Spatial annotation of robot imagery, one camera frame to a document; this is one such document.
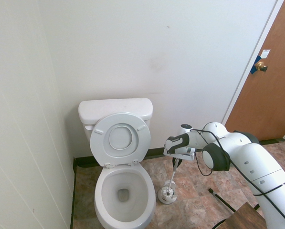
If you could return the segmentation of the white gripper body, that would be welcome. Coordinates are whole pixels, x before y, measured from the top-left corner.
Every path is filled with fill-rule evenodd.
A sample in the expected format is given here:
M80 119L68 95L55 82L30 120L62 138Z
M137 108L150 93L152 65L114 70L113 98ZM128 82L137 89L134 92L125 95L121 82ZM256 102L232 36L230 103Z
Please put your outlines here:
M189 147L177 148L175 149L174 153L169 153L166 149L164 149L163 154L165 156L170 156L173 158L193 161L195 156L195 148L189 148Z

